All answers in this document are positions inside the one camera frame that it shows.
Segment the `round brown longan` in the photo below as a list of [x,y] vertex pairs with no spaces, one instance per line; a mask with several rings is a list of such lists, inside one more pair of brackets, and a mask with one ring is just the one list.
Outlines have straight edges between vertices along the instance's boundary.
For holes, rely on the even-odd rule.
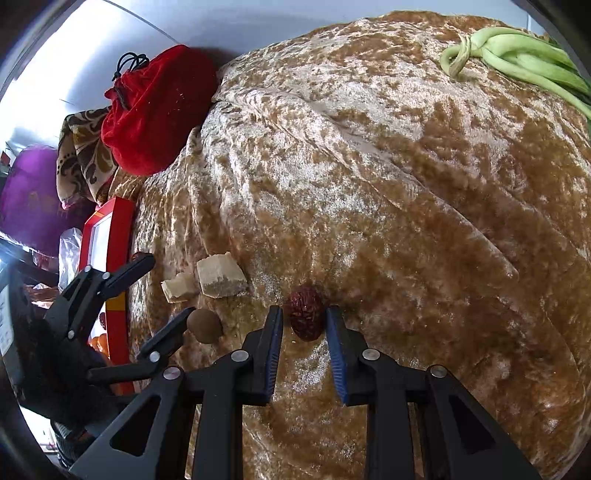
[[187,330],[198,342],[214,344],[223,335],[221,319],[208,309],[195,309],[187,317]]

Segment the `small beige yam chunk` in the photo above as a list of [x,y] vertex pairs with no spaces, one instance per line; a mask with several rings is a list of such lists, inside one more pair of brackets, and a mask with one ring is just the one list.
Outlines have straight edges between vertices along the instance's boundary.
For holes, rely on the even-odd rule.
[[197,280],[191,273],[180,272],[171,279],[163,280],[160,286],[166,301],[181,303],[198,294]]

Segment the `dried red jujube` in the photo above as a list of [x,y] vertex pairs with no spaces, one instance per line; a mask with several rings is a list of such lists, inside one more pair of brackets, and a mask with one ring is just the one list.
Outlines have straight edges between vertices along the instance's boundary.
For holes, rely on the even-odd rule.
[[325,331],[325,299],[317,288],[301,285],[283,302],[283,313],[301,340],[317,340]]

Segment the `large beige yam chunk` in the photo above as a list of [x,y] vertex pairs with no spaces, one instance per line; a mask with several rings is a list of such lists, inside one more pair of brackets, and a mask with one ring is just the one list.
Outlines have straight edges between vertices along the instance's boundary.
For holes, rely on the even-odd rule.
[[209,298],[235,296],[247,289],[245,274],[229,252],[199,260],[197,276],[201,293]]

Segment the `clear plastic bag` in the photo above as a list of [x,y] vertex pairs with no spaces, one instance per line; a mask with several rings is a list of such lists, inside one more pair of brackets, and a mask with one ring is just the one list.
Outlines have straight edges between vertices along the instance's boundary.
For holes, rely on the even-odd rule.
[[65,230],[59,238],[58,290],[62,292],[78,273],[82,232],[78,228]]

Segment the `purple fabric bag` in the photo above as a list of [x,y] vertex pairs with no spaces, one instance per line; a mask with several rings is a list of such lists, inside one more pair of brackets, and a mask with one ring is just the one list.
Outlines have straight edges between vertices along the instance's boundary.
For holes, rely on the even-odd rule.
[[27,148],[16,158],[1,193],[1,233],[46,256],[56,257],[61,234],[82,229],[95,210],[82,199],[63,209],[56,189],[57,151]]

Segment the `patterned beige brown cloth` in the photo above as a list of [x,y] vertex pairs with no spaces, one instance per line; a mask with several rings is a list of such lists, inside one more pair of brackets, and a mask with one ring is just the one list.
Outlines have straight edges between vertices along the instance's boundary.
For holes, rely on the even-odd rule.
[[85,110],[67,115],[62,123],[56,160],[56,191],[64,210],[88,200],[106,202],[118,168],[111,150],[101,137],[110,108]]

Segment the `brown velvet table cloth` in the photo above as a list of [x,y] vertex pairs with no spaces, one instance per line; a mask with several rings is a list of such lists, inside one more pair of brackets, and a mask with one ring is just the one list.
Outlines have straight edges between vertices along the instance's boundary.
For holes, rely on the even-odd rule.
[[138,349],[174,314],[161,282],[230,254],[242,294],[191,305],[223,337],[211,364],[311,285],[401,365],[443,364],[547,479],[590,437],[590,143],[560,98],[443,50],[478,16],[394,12],[226,64],[207,119],[164,171],[118,172],[132,247],[156,258],[129,291]]

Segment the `green long beans bunch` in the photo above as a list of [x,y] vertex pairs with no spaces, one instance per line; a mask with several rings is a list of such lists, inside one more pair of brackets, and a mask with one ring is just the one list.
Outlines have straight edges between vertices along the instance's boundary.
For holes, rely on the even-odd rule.
[[456,78],[472,58],[507,77],[553,93],[585,117],[590,116],[590,82],[564,50],[546,40],[508,27],[487,27],[446,48],[440,66]]

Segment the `red velvet drawstring bag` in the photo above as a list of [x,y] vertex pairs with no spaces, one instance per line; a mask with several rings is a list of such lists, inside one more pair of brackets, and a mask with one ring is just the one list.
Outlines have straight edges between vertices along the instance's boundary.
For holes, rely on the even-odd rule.
[[124,53],[105,92],[111,106],[101,127],[119,168],[136,176],[165,170],[206,118],[217,86],[204,50],[175,45],[152,59]]

